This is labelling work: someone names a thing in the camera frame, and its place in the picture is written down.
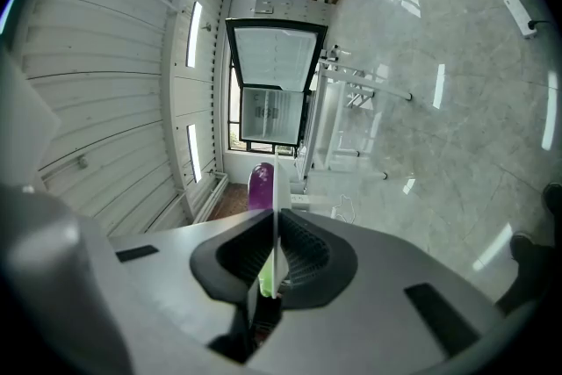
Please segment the power strip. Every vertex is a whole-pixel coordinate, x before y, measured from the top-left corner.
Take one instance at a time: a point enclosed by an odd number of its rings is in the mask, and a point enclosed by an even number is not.
[[[503,3],[508,7],[525,39],[532,38],[533,35],[537,34],[537,29],[531,30],[529,28],[530,16],[521,0],[503,0]]]

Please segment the green object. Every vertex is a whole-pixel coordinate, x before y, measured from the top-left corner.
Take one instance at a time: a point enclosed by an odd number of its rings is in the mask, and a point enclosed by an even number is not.
[[[264,297],[273,298],[273,250],[267,258],[265,265],[258,275],[260,280],[260,292]]]

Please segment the window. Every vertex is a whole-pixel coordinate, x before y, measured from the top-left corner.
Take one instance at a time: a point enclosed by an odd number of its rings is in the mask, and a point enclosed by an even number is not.
[[[195,51],[197,49],[197,36],[199,33],[199,22],[201,21],[201,12],[203,7],[199,2],[193,4],[191,11],[190,34],[187,39],[187,58],[185,66],[195,68]]]
[[[276,146],[261,142],[240,141],[240,95],[234,64],[230,63],[230,83],[228,84],[228,150],[239,152],[252,152],[259,154],[275,154],[293,156],[294,149],[290,146]]]

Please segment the purple object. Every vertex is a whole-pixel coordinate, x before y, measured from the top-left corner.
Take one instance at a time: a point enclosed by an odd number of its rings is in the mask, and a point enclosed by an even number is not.
[[[260,162],[252,169],[248,182],[248,209],[269,210],[273,207],[273,165]]]

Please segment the metal bar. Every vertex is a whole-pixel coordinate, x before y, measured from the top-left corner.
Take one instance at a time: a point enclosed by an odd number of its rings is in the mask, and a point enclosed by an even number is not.
[[[322,62],[324,62],[324,64],[331,64],[332,66],[338,66],[339,68],[344,68],[344,69],[349,69],[349,70],[355,70],[356,72],[361,72],[361,73],[365,73],[364,70],[362,69],[358,69],[358,68],[352,68],[351,66],[347,66],[345,64],[341,64],[338,61],[331,61],[329,60],[329,58],[319,58],[319,60],[321,60]]]
[[[304,145],[306,146],[306,152],[304,155],[300,155],[297,152],[297,173],[299,174],[299,180],[304,180],[308,176],[308,172],[313,164],[313,154],[316,148],[316,138],[318,136],[318,128],[320,126],[322,105],[324,103],[324,96],[326,94],[326,85],[328,81],[326,77],[320,76],[318,78],[318,84],[316,85],[316,92],[314,93],[313,108],[311,113],[310,125],[305,134]]]
[[[359,102],[357,105],[354,105],[354,106],[356,108],[359,108],[361,105],[363,105],[365,102],[367,102],[370,98],[372,98],[372,97],[366,97],[361,102]]]
[[[375,96],[375,91],[360,90],[358,88],[348,88],[348,92],[354,92],[361,97],[374,97]]]
[[[328,144],[328,152],[326,152],[326,160],[324,160],[324,167],[329,169],[330,160],[332,159],[332,154],[334,153],[334,135],[337,133],[337,129],[340,127],[340,122],[342,121],[342,110],[343,110],[343,99],[345,96],[345,84],[340,88],[340,95],[337,102],[337,109],[335,111],[334,129],[332,130],[332,135],[330,136],[330,142]]]
[[[361,178],[373,178],[375,180],[386,180],[388,178],[386,172],[348,172],[346,170],[315,169],[313,173],[319,176],[345,175],[349,177],[349,175],[356,175]]]
[[[346,69],[357,70],[357,69],[354,69],[354,68],[345,67],[343,65],[339,65],[339,66],[342,67],[342,68],[346,68]],[[340,82],[354,83],[354,84],[359,85],[359,86],[366,86],[367,88],[371,88],[373,90],[380,90],[380,91],[383,91],[383,92],[388,92],[389,94],[393,94],[394,96],[402,97],[406,100],[412,100],[412,94],[409,93],[409,92],[405,92],[403,90],[397,90],[396,88],[393,88],[392,86],[385,86],[383,84],[375,83],[373,80],[366,80],[365,78],[362,78],[360,76],[351,76],[349,74],[344,74],[343,72],[335,72],[334,70],[331,70],[331,69],[326,69],[324,71],[323,75],[327,76],[328,78],[332,78],[334,80],[340,81]]]
[[[352,148],[338,148],[332,152],[334,155],[349,155],[359,157],[359,151],[353,150]]]
[[[267,117],[268,117],[268,110],[270,108],[270,92],[268,90],[265,91],[265,106],[263,107],[263,132],[262,138],[265,138],[265,132],[267,131]]]
[[[349,108],[350,106],[352,106],[352,105],[353,105],[353,102],[355,102],[359,97],[360,97],[359,94],[355,94],[355,95],[351,98],[351,100],[348,102],[348,104],[345,105],[345,107],[346,107],[346,108]]]
[[[219,120],[217,120],[216,124],[213,122],[213,125],[216,127],[214,130],[214,141],[215,141],[215,146],[216,146],[216,150],[217,150],[217,168],[219,170],[223,170],[224,169],[224,162],[223,162],[223,149],[224,149],[224,140],[223,140],[223,128],[224,128],[224,122],[223,122],[223,118],[225,117],[224,114],[224,105],[223,105],[223,97],[224,97],[224,89],[225,87],[225,83],[228,84],[228,86],[230,87],[230,71],[228,70],[228,72],[225,74],[223,73],[223,68],[225,67],[225,57],[228,56],[228,44],[227,44],[227,24],[225,22],[225,19],[228,17],[228,13],[230,12],[230,4],[231,4],[232,0],[223,0],[222,1],[222,6],[220,8],[220,20],[219,20],[219,31],[217,32],[217,34],[219,35],[217,38],[217,47],[215,50],[215,60],[214,60],[214,74],[216,74],[217,76],[213,76],[213,91],[214,91],[214,112],[213,112],[213,116],[215,118],[218,118]],[[230,108],[229,105],[227,105],[227,110],[228,110],[228,114],[230,114]]]

